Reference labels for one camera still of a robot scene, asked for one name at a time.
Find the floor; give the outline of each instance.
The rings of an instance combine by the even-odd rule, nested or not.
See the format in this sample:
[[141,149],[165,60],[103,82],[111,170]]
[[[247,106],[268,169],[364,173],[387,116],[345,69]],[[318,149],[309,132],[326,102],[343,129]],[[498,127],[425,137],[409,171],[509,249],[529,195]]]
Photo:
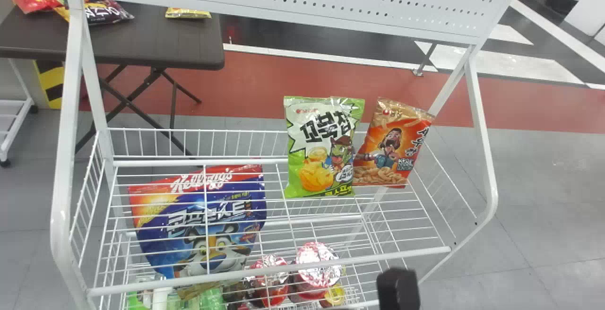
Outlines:
[[[605,150],[605,58],[541,17],[516,0],[480,55],[500,203],[492,222],[421,284],[424,310],[596,310],[605,304],[605,157],[597,154]],[[367,101],[393,95],[427,108],[459,54],[458,45],[439,45],[425,77],[417,78],[405,68],[422,60],[426,43],[223,18],[225,69],[171,71],[204,100],[199,106],[179,96],[176,128],[283,129],[283,95],[336,91]],[[309,34],[319,36],[315,43],[300,41]],[[351,36],[358,41],[344,42]],[[402,47],[406,51],[398,52]],[[130,68],[116,84],[127,92],[145,72]],[[166,125],[168,104],[154,98],[168,91],[164,84],[137,103]],[[106,107],[112,105],[107,99]],[[83,103],[80,134],[91,119],[86,109]],[[48,243],[58,123],[56,111],[28,116],[10,152],[13,166],[0,171],[0,274],[12,277],[0,280],[0,310],[76,308]],[[145,127],[130,113],[112,125]],[[476,194],[482,170],[471,125],[459,84],[427,142],[453,154],[447,165],[456,183]],[[86,154],[78,154],[76,170],[85,163]]]

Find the kellogg's logo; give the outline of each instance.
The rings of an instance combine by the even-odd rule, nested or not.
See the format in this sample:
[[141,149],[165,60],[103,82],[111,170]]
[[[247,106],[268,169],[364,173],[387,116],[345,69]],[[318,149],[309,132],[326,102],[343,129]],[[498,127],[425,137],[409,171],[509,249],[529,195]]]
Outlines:
[[192,190],[198,190],[200,187],[206,184],[206,189],[220,189],[225,185],[225,182],[229,182],[233,178],[231,171],[208,174],[206,175],[206,181],[204,182],[204,172],[198,174],[183,174],[177,180],[170,184],[172,193],[183,193]]

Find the orange snack bag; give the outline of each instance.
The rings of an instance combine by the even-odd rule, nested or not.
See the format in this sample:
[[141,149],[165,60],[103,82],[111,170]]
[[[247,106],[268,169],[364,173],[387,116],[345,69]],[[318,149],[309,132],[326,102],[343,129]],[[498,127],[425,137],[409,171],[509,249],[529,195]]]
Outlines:
[[379,97],[354,158],[353,185],[404,188],[433,119],[419,108]]

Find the cartoon character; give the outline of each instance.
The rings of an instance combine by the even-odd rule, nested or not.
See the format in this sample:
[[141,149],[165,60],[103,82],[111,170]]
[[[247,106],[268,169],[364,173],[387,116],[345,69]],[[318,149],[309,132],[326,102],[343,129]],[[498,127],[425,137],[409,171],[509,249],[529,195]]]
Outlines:
[[225,224],[223,231],[209,237],[192,228],[184,239],[187,244],[193,242],[192,253],[175,265],[174,277],[199,276],[206,273],[207,267],[213,273],[244,269],[251,248],[236,245],[231,239],[231,234],[237,233],[239,228],[238,224]]
[[393,128],[378,144],[378,150],[371,153],[355,155],[356,160],[374,161],[376,167],[393,167],[399,160],[396,150],[401,146],[401,129]]
[[332,143],[330,149],[330,161],[331,166],[334,168],[334,174],[340,172],[342,168],[348,163],[353,154],[353,144],[351,144],[351,137],[343,135],[334,140],[330,139]]

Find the black object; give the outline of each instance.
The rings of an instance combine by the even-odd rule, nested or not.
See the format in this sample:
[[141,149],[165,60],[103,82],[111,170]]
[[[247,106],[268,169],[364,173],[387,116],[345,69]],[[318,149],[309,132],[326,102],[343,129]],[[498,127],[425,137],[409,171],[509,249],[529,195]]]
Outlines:
[[[134,19],[105,26],[90,28],[93,50],[97,63],[119,66],[105,79],[100,79],[105,90],[121,103],[107,114],[107,120],[115,117],[123,108],[130,108],[156,129],[163,127],[140,110],[132,101],[160,76],[173,85],[171,122],[174,125],[175,90],[188,95],[197,103],[201,100],[177,84],[165,72],[166,68],[219,70],[225,66],[225,52],[219,15],[212,19],[167,19],[165,7],[122,3]],[[28,60],[64,61],[67,48],[68,24],[56,13],[31,13],[24,15],[13,8],[0,25],[0,57]],[[128,97],[124,97],[109,85],[128,65],[151,67],[151,73]],[[80,140],[80,150],[95,133],[95,125]],[[163,131],[170,138],[168,131]],[[181,150],[183,145],[173,136],[172,142]]]
[[420,293],[415,271],[389,269],[376,278],[380,310],[418,310]]

